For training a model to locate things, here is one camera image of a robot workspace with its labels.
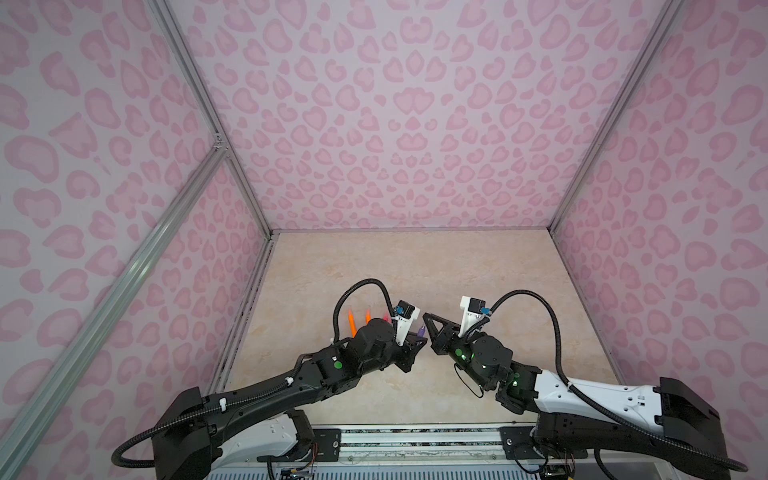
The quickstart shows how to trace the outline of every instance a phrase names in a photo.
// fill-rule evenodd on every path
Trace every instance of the black mounting plate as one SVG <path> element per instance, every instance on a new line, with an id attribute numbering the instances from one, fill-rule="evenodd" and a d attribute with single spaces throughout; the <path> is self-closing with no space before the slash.
<path id="1" fill-rule="evenodd" d="M 531 447 L 531 426 L 519 427 L 501 427 L 498 429 L 502 436 L 502 447 L 504 447 L 504 457 L 507 460 L 544 460 L 541 455 Z M 587 458 L 586 450 L 577 450 L 572 452 L 575 458 Z"/>
<path id="2" fill-rule="evenodd" d="M 313 431 L 317 443 L 315 462 L 338 462 L 339 450 L 341 449 L 341 430 L 313 429 Z"/>

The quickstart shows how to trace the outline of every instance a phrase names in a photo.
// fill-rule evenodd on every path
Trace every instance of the wire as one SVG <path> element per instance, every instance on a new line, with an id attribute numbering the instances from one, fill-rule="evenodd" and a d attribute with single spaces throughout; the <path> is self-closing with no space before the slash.
<path id="1" fill-rule="evenodd" d="M 475 330 L 477 330 L 477 329 L 481 329 L 483 325 L 485 325 L 486 323 L 488 323 L 488 322 L 490 322 L 490 321 L 491 321 L 491 319 L 489 319 L 488 317 L 485 317 L 484 319 L 482 319 L 482 320 L 480 320 L 479 322 L 477 322 L 475 325 L 472 325 L 472 326 L 470 326 L 470 327 L 467 329 L 467 331 L 466 331 L 466 332 L 464 332 L 464 338 L 466 339 L 466 341 L 468 342 L 468 341 L 470 340 L 470 339 L 469 339 L 469 336 L 470 336 L 470 335 L 472 335 L 472 333 L 473 333 Z"/>
<path id="2" fill-rule="evenodd" d="M 320 451 L 320 445 L 315 443 L 315 456 L 312 458 L 312 463 L 310 463 L 310 478 L 315 478 L 315 473 L 317 473 L 317 463 L 315 460 L 317 459 L 317 454 Z"/>
<path id="3" fill-rule="evenodd" d="M 307 450 L 307 453 L 312 452 L 312 458 L 310 458 L 310 460 L 306 463 L 306 465 L 304 465 L 303 467 L 295 468 L 293 471 L 300 472 L 306 469 L 307 467 L 309 467 L 310 465 L 312 465 L 315 462 L 315 457 L 317 456 L 317 450 L 318 450 L 317 442 L 312 442 L 312 445 L 310 445 L 310 450 Z"/>
<path id="4" fill-rule="evenodd" d="M 558 323 L 558 317 L 554 314 L 554 310 L 549 305 L 547 300 L 544 299 L 544 297 L 530 290 L 512 290 L 511 292 L 506 293 L 504 296 L 498 299 L 496 303 L 493 304 L 493 306 L 491 307 L 491 314 L 493 314 L 493 312 L 495 312 L 496 309 L 499 308 L 504 301 L 506 301 L 508 298 L 513 297 L 515 295 L 532 296 L 536 300 L 541 302 L 544 305 L 544 307 L 547 309 L 547 312 L 549 312 L 549 316 L 552 320 L 552 329 L 554 330 L 554 367 L 557 370 L 557 374 L 560 377 L 560 380 L 562 380 L 562 382 L 568 386 L 568 390 L 573 392 L 579 399 L 581 399 L 581 401 L 583 401 L 593 409 L 597 410 L 599 413 L 605 415 L 610 420 L 613 420 L 614 422 L 618 423 L 619 425 L 625 426 L 628 429 L 634 430 L 637 433 L 645 435 L 656 442 L 664 443 L 666 445 L 669 445 L 671 447 L 674 447 L 678 450 L 681 450 L 691 455 L 696 455 L 702 458 L 706 458 L 707 460 L 710 460 L 716 465 L 728 468 L 729 470 L 734 470 L 736 472 L 746 472 L 748 470 L 746 465 L 744 465 L 742 462 L 738 462 L 737 460 L 733 460 L 731 458 L 724 458 L 719 455 L 715 455 L 713 453 L 707 452 L 706 450 L 702 450 L 691 445 L 683 444 L 672 439 L 668 439 L 663 435 L 658 435 L 656 433 L 649 432 L 648 430 L 640 427 L 639 425 L 635 425 L 629 420 L 626 420 L 624 417 L 616 415 L 611 410 L 606 409 L 605 407 L 603 407 L 602 405 L 600 405 L 599 403 L 595 402 L 593 399 L 588 397 L 585 393 L 583 393 L 580 389 L 578 389 L 577 386 L 571 383 L 571 380 L 568 379 L 568 377 L 565 375 L 565 372 L 563 371 L 563 365 L 562 365 L 563 352 L 562 352 L 562 344 L 561 344 L 561 338 L 560 338 L 560 325 Z"/>
<path id="5" fill-rule="evenodd" d="M 266 456 L 266 474 L 270 476 L 270 480 L 275 480 L 275 471 L 272 468 L 272 455 Z"/>
<path id="6" fill-rule="evenodd" d="M 387 313 L 392 318 L 392 328 L 394 328 L 395 333 L 397 333 L 397 319 L 395 317 L 395 310 L 392 308 L 392 301 L 389 299 L 389 292 L 381 280 L 377 280 L 375 278 L 366 278 L 365 280 L 360 280 L 358 283 L 355 283 L 350 288 L 348 288 L 347 291 L 344 292 L 344 294 L 341 296 L 341 298 L 339 298 L 339 301 L 336 302 L 336 307 L 333 308 L 333 342 L 339 341 L 339 313 L 341 312 L 342 305 L 344 305 L 346 299 L 348 299 L 355 290 L 365 285 L 376 285 L 381 289 L 382 293 L 384 294 Z"/>
<path id="7" fill-rule="evenodd" d="M 516 464 L 518 464 L 518 467 L 520 467 L 520 469 L 521 469 L 523 472 L 525 472 L 525 473 L 527 473 L 527 474 L 529 474 L 529 475 L 536 475 L 536 474 L 538 474 L 538 473 L 542 473 L 542 472 L 544 471 L 544 467 L 546 467 L 546 466 L 547 466 L 547 464 L 549 463 L 549 457 L 545 455 L 545 456 L 544 456 L 544 463 L 542 463 L 541 465 L 539 465 L 537 469 L 535 469 L 535 470 L 528 470 L 528 469 L 527 469 L 526 467 L 524 467 L 524 466 L 523 466 L 523 465 L 520 463 L 520 461 L 518 460 L 518 453 L 517 453 L 517 449 L 518 449 L 518 447 L 519 447 L 520 445 L 523 445 L 523 446 L 525 446 L 525 445 L 528 445 L 528 443 L 525 443 L 525 442 L 520 442 L 520 443 L 515 443 L 515 444 L 512 446 L 512 459 L 513 459 L 513 460 L 515 460 L 515 463 L 516 463 Z"/>
<path id="8" fill-rule="evenodd" d="M 293 370 L 289 372 L 288 376 L 295 377 L 296 374 L 299 372 L 299 369 L 301 368 L 301 364 L 304 361 L 304 359 L 311 356 L 312 356 L 311 353 L 303 353 L 299 355 L 299 358 L 296 359 L 296 365 L 293 366 Z M 251 397 L 246 397 L 244 399 L 228 402 L 227 408 L 231 408 L 238 405 L 245 405 L 247 403 L 261 400 L 267 396 L 274 395 L 275 393 L 278 393 L 283 391 L 284 389 L 287 389 L 288 386 L 289 386 L 288 381 L 283 380 L 278 385 L 275 385 L 259 394 L 256 394 Z M 156 425 L 151 429 L 144 430 L 142 433 L 134 435 L 133 437 L 123 442 L 122 445 L 117 447 L 114 450 L 114 452 L 112 452 L 112 458 L 111 458 L 112 463 L 122 468 L 154 468 L 154 460 L 135 460 L 133 458 L 125 458 L 123 454 L 127 452 L 129 449 L 143 442 L 144 440 L 150 439 L 160 432 L 164 432 L 165 430 L 172 429 L 176 425 L 181 425 L 183 423 L 189 422 L 190 420 L 198 419 L 202 416 L 208 415 L 209 413 L 220 412 L 220 410 L 221 410 L 221 407 L 219 405 L 210 406 L 207 409 L 198 409 L 193 412 L 179 415 L 175 419 L 170 420 L 168 422 L 161 423 L 160 425 Z"/>
<path id="9" fill-rule="evenodd" d="M 458 377 L 458 379 L 461 380 L 464 385 L 466 385 L 466 387 L 469 389 L 470 392 L 472 392 L 472 395 L 476 396 L 479 399 L 485 396 L 485 390 L 483 390 L 482 387 L 480 387 L 480 395 L 478 395 L 477 393 L 475 393 L 475 390 L 473 390 L 471 386 L 467 385 L 467 382 L 465 382 L 462 376 L 458 374 L 458 365 L 456 365 L 455 363 L 453 364 L 453 370 L 454 372 L 456 372 L 456 376 Z"/>
<path id="10" fill-rule="evenodd" d="M 320 451 L 320 445 L 317 445 L 317 442 L 315 442 L 312 447 L 312 460 L 310 460 L 310 463 L 307 464 L 307 467 L 311 467 L 312 465 L 315 465 L 315 459 L 317 458 L 317 453 L 319 451 Z"/>
<path id="11" fill-rule="evenodd" d="M 619 480 L 618 478 L 614 477 L 614 474 L 612 474 L 611 471 L 608 470 L 608 468 L 603 463 L 603 459 L 600 458 L 600 449 L 594 450 L 594 460 L 598 463 L 600 470 L 602 470 L 605 476 L 608 477 L 608 480 Z"/>

